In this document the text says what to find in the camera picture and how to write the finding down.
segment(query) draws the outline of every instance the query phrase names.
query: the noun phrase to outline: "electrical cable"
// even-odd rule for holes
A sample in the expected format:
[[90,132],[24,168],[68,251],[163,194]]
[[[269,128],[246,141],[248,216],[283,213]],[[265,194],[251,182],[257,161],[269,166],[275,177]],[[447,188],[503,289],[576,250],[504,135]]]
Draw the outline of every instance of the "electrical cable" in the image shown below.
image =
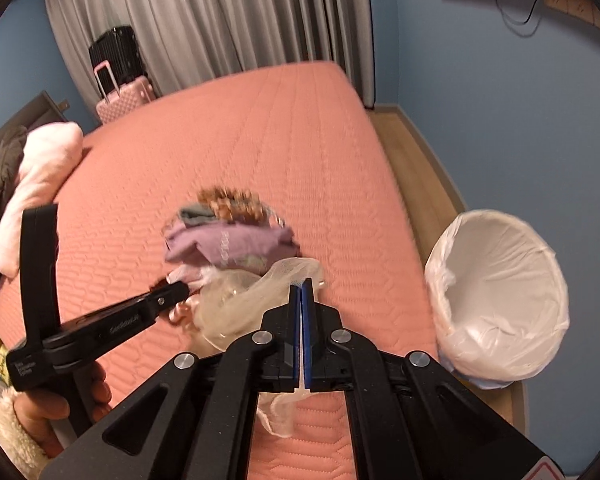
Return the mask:
[[513,19],[511,16],[509,16],[504,9],[502,8],[502,6],[500,5],[500,1],[496,0],[496,7],[498,8],[498,10],[500,11],[500,13],[502,14],[502,17],[507,20],[509,23],[512,23],[513,25],[526,25],[530,20],[531,17],[534,15],[534,10],[536,10],[536,5],[538,4],[538,0],[534,1],[533,6],[531,7],[531,12],[529,12],[529,16],[526,18],[526,20],[524,22],[521,22],[520,20],[515,20]]

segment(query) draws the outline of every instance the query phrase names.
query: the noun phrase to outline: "metal screw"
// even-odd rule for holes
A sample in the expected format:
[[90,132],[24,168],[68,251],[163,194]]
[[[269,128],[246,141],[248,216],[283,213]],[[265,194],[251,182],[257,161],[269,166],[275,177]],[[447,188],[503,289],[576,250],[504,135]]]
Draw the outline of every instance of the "metal screw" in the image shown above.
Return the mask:
[[431,358],[424,352],[414,352],[409,356],[409,361],[413,366],[424,368],[425,366],[429,365]]
[[331,332],[331,339],[333,339],[336,343],[348,343],[351,341],[351,332],[349,332],[349,330],[339,328]]
[[196,356],[187,352],[185,352],[184,354],[176,355],[175,359],[173,360],[173,364],[175,365],[175,367],[179,368],[180,370],[186,370],[187,368],[191,368],[193,366],[193,363],[195,362]]
[[273,336],[271,335],[271,332],[260,330],[259,332],[253,334],[251,339],[253,339],[253,342],[256,343],[256,345],[266,345],[267,343],[271,343]]

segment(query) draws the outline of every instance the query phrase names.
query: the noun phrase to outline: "baseboard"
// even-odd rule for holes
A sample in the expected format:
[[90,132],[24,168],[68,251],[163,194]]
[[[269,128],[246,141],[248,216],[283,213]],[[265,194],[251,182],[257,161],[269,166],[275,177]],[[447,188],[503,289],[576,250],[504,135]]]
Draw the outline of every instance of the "baseboard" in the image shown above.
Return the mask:
[[451,177],[446,172],[444,166],[440,162],[440,159],[436,156],[436,154],[431,149],[431,146],[426,141],[426,139],[422,136],[420,130],[416,127],[413,122],[411,122],[410,118],[407,117],[407,114],[402,110],[400,105],[394,104],[381,104],[375,105],[374,111],[378,113],[394,113],[397,114],[402,124],[404,124],[405,128],[407,128],[415,141],[418,143],[418,146],[422,150],[422,153],[427,157],[427,161],[435,171],[436,176],[438,177],[440,184],[445,189],[446,194],[449,196],[451,203],[453,204],[456,211],[459,213],[467,210],[466,203],[460,195],[456,184],[451,180]]
[[529,409],[526,402],[526,386],[523,381],[517,381],[511,386],[511,411],[513,427],[520,433],[529,436]]

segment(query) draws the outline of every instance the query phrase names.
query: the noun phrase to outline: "pink mattress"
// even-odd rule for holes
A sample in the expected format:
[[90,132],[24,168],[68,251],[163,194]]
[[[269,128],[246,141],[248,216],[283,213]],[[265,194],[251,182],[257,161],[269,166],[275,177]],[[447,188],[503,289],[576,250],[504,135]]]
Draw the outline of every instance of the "pink mattress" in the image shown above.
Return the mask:
[[[435,353],[410,225],[373,126],[338,66],[229,76],[157,100],[85,138],[58,194],[62,320],[147,290],[171,269],[160,229],[203,186],[256,190],[326,269],[323,303],[380,349]],[[0,337],[24,335],[18,279],[0,288]],[[104,356],[114,402],[187,347],[158,323]],[[293,438],[256,424],[252,479],[355,478],[342,394],[299,404]]]

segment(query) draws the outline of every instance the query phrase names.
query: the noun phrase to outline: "suitcase handle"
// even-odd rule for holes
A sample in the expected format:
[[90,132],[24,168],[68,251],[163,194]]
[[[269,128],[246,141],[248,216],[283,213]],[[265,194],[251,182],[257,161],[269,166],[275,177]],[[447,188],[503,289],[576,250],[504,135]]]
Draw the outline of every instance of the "suitcase handle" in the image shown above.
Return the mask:
[[116,78],[113,75],[113,70],[111,69],[111,65],[110,65],[109,61],[103,61],[102,63],[100,63],[98,66],[96,66],[93,69],[93,74],[96,76],[96,81],[98,82],[98,87],[100,88],[100,91],[102,92],[102,95],[104,95],[104,100],[107,103],[109,103],[109,96],[104,91],[104,86],[102,86],[102,81],[100,81],[100,76],[98,76],[98,72],[100,70],[102,70],[103,68],[106,68],[109,71],[109,76],[111,78],[113,86],[116,88],[116,92],[118,93],[119,97],[120,97],[120,88],[118,87],[118,83],[116,82]]

